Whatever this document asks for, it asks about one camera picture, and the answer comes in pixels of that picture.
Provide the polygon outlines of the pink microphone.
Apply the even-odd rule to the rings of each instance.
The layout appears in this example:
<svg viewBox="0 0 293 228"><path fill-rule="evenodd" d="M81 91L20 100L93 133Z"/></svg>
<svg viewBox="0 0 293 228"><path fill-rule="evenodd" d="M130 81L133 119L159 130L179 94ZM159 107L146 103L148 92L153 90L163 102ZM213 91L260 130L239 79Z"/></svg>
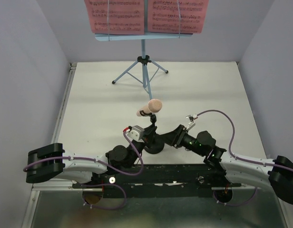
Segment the pink microphone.
<svg viewBox="0 0 293 228"><path fill-rule="evenodd" d="M163 107L162 102L159 99L151 99L147 105L143 106L137 111L137 116L149 116L151 114L158 113Z"/></svg>

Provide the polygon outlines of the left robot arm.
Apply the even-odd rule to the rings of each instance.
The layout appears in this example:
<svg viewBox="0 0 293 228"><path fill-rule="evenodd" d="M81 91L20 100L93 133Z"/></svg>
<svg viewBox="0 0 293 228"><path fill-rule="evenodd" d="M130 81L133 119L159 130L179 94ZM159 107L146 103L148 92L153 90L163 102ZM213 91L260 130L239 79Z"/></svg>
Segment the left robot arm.
<svg viewBox="0 0 293 228"><path fill-rule="evenodd" d="M132 168L136 160L142 160L142 151L153 143L156 130L157 127L153 124L147 128L129 126L123 130L129 146L117 145L101 156L85 157L67 152L58 142L34 149L28 153L27 165L23 168L26 182L42 183L51 179L64 179L93 188L99 184L101 174L138 176L144 169L143 163L137 172L125 170Z"/></svg>

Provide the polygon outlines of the black microphone stand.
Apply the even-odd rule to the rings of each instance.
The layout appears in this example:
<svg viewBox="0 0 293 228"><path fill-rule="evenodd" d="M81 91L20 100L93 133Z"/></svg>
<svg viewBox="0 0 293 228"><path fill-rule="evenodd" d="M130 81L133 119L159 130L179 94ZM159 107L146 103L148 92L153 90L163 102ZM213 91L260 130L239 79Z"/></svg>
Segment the black microphone stand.
<svg viewBox="0 0 293 228"><path fill-rule="evenodd" d="M142 117L150 117L151 125L144 129L142 140L145 143L145 151L149 154L158 154L160 153L165 143L160 139L159 135L156 133L156 115L153 113L145 113L144 111L139 111Z"/></svg>

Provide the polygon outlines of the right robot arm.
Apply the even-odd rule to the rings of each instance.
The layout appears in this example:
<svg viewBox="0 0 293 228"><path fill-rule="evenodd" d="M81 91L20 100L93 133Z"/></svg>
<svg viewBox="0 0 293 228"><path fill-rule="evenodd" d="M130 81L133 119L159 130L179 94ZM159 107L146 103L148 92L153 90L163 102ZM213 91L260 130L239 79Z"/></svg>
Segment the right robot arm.
<svg viewBox="0 0 293 228"><path fill-rule="evenodd" d="M159 138L169 146L198 154L206 165L219 170L213 174L216 185L229 182L272 190L279 199L293 205L293 162L288 158L279 155L275 159L258 159L232 154L219 148L208 131L193 137L182 125Z"/></svg>

